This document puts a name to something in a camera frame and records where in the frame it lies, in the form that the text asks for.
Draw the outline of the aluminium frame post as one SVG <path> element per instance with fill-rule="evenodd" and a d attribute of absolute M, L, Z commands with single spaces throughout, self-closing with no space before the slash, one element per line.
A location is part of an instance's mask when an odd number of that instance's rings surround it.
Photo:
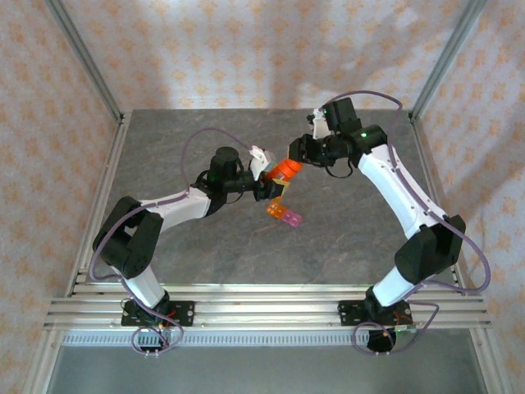
<path fill-rule="evenodd" d="M 468 0 L 466 7 L 461 14 L 458 23 L 454 27 L 449 39 L 447 40 L 435 66 L 432 68 L 422 91 L 418 95 L 411 111 L 409 112 L 410 122 L 415 122 L 423 115 L 424 110 L 430 103 L 432 97 L 438 90 L 453 60 L 463 46 L 474 23 L 481 14 L 487 0 Z"/>
<path fill-rule="evenodd" d="M 103 101 L 103 104 L 109 112 L 112 120 L 117 124 L 120 124 L 123 118 L 123 112 L 116 103 L 111 90 L 103 78 L 102 72 L 99 70 L 87 44 L 83 40 L 75 22 L 67 11 L 64 2 L 62 0 L 43 0 L 43 2 L 51 12 L 58 27 L 62 30 L 62 33 L 65 35 L 68 44 L 79 60 L 81 66 L 84 68 L 88 78 L 94 85 L 94 88 L 98 92 L 98 95 Z"/>

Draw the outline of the aluminium lower beam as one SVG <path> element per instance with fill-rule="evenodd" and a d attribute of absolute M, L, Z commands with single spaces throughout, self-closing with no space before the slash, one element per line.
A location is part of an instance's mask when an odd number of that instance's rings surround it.
<path fill-rule="evenodd" d="M 21 391 L 22 394 L 47 393 L 63 337 L 63 331 L 42 331 Z"/>
<path fill-rule="evenodd" d="M 469 331 L 487 394 L 515 394 L 493 330 L 471 328 Z"/>

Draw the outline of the orange pill bottle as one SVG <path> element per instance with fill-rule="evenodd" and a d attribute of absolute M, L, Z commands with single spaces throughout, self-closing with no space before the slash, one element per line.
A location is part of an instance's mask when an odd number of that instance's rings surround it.
<path fill-rule="evenodd" d="M 292 162 L 289 159 L 284 159 L 267 174 L 267 178 L 270 180 L 289 181 L 294 175 L 295 170 Z"/>

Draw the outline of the orange patterned white curtain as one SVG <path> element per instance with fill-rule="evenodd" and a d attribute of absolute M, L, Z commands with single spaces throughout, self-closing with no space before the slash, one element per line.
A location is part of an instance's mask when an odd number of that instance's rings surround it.
<path fill-rule="evenodd" d="M 118 107 L 411 108 L 466 0 L 63 0 Z M 525 394 L 525 0 L 487 0 L 422 115 L 444 205 L 491 264 Z M 115 122 L 43 0 L 0 0 L 0 394 L 21 394 L 66 289 Z"/>

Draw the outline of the aluminium mounting rail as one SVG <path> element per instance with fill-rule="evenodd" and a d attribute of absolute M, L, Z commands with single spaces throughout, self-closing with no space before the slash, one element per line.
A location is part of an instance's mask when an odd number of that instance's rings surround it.
<path fill-rule="evenodd" d="M 337 305 L 361 300 L 365 286 L 289 284 L 166 285 L 173 300 L 195 303 L 194 330 L 340 330 Z M 71 296 L 52 300 L 44 326 L 51 330 L 120 329 L 121 302 L 116 283 L 83 282 Z M 409 302 L 416 328 L 426 321 L 434 329 L 490 328 L 484 300 L 438 286 L 427 286 Z"/>

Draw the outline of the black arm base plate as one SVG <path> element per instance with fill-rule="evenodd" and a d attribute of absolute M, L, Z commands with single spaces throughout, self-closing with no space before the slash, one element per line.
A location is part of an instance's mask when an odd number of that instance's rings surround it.
<path fill-rule="evenodd" d="M 123 327 L 156 327 L 159 324 L 169 327 L 171 325 L 170 322 L 144 311 L 134 300 L 127 300 L 121 307 L 121 326 Z M 194 307 L 193 301 L 169 300 L 155 307 L 154 310 L 176 321 L 182 327 L 191 327 L 194 321 Z"/>
<path fill-rule="evenodd" d="M 342 326 L 357 326 L 359 323 L 398 326 L 413 323 L 409 304 L 403 300 L 388 307 L 376 305 L 370 300 L 341 300 L 337 310 Z"/>

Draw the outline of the orange and pink pill organizer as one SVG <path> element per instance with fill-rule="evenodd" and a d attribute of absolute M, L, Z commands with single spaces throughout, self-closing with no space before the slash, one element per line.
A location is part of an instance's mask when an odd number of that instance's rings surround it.
<path fill-rule="evenodd" d="M 281 220 L 282 222 L 285 222 L 294 228 L 299 227 L 303 222 L 303 217 L 300 214 L 285 207 L 281 203 L 280 197 L 277 197 L 271 201 L 271 203 L 266 208 L 266 212 L 270 216 Z"/>

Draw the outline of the grey metal sheet panel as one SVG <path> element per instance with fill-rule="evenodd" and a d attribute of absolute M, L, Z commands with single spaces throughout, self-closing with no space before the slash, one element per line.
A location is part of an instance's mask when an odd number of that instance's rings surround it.
<path fill-rule="evenodd" d="M 47 394 L 487 394 L 466 341 L 427 336 L 392 357 L 349 346 L 61 349 Z"/>

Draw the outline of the aluminium side rail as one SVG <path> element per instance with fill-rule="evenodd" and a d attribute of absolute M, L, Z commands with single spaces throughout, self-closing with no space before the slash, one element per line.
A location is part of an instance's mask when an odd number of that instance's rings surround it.
<path fill-rule="evenodd" d="M 419 120 L 414 120 L 411 123 L 413 138 L 418 148 L 418 153 L 422 163 L 422 170 L 427 183 L 428 194 L 431 199 L 440 207 L 444 208 L 443 203 L 443 190 L 440 186 L 439 178 L 432 172 L 434 168 L 434 160 L 432 158 L 430 148 L 427 146 L 427 137 L 425 135 L 422 123 Z M 463 275 L 464 257 L 463 251 L 459 252 L 458 260 L 456 263 L 448 268 L 450 274 L 445 275 L 440 273 L 434 277 L 438 282 L 445 282 L 446 278 L 449 278 L 448 284 L 454 287 L 466 288 L 468 284 L 465 282 Z"/>
<path fill-rule="evenodd" d="M 112 144 L 103 164 L 102 173 L 98 180 L 94 201 L 89 211 L 88 221 L 86 223 L 86 227 L 81 239 L 81 244 L 73 263 L 71 275 L 68 279 L 65 297 L 72 295 L 76 280 L 79 277 L 85 278 L 86 272 L 89 270 L 91 259 L 94 253 L 92 244 L 95 236 L 98 234 L 98 231 L 102 226 L 104 209 L 107 206 L 107 200 L 110 195 L 116 168 L 121 156 L 121 151 L 125 143 L 131 116 L 131 112 L 125 112 L 122 116 L 122 119 L 116 124 Z"/>

